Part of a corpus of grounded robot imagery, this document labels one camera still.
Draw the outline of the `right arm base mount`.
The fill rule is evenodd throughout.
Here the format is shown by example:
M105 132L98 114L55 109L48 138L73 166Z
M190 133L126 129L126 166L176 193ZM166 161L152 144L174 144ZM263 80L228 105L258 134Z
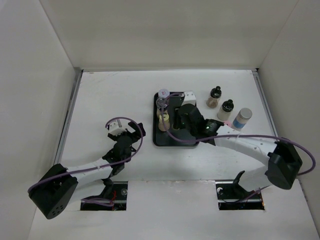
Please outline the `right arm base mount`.
M217 205L220 211L265 210L260 191L246 191L239 185L244 173L244 170L238 173L234 180L215 182Z

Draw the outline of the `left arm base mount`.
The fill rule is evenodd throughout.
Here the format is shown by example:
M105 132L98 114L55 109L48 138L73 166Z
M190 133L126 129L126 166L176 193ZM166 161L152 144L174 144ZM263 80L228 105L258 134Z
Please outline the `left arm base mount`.
M128 181L106 180L101 194L87 199L93 202L81 202L81 211L126 211L128 197Z

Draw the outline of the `clear cap salt grinder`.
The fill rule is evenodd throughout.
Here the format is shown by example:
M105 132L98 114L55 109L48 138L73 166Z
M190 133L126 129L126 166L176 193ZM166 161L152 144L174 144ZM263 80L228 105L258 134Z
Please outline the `clear cap salt grinder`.
M159 118L161 113L163 112L164 114L167 113L167 108L168 108L168 100L165 97L158 97L156 102L156 115Z

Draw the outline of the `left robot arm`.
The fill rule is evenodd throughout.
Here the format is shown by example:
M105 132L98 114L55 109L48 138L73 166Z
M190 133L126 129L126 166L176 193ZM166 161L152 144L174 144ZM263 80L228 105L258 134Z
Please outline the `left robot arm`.
M133 145L142 143L146 135L142 123L131 120L128 126L133 131L123 128L119 119L110 122L107 136L114 141L114 145L104 156L72 167L55 164L28 189L29 198L48 220L57 217L76 201L104 210L115 208L120 193L114 189L111 178L131 161L138 151Z

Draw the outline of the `black cap brown spice bottle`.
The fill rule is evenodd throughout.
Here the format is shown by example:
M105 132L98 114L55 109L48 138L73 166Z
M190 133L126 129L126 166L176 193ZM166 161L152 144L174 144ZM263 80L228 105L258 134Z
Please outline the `black cap brown spice bottle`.
M221 96L222 96L221 87L220 86L214 87L210 91L209 97L206 101L206 105L212 109L216 108L218 106L220 99L221 99Z

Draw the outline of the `pink cap spice shaker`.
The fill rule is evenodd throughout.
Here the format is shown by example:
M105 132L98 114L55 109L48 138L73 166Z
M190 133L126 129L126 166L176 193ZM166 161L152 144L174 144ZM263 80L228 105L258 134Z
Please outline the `pink cap spice shaker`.
M232 123L230 121L228 121L228 120L224 121L224 124L229 126L229 127L231 127L231 125L232 125Z

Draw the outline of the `yellow cap spice shaker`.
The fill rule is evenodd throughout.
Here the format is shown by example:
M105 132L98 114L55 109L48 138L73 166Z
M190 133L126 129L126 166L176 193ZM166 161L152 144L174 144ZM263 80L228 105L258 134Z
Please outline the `yellow cap spice shaker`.
M162 132L170 129L170 116L166 112L159 115L158 129Z

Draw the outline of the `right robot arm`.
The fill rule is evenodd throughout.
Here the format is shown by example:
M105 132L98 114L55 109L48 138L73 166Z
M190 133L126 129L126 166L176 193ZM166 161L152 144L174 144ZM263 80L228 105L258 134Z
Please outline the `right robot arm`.
M263 165L238 173L231 189L236 197L243 198L250 190L267 186L276 186L283 190L292 188L302 160L294 144L288 139L276 139L269 135L243 135L221 121L205 119L192 104L181 106L177 114L185 129L197 142L239 152Z

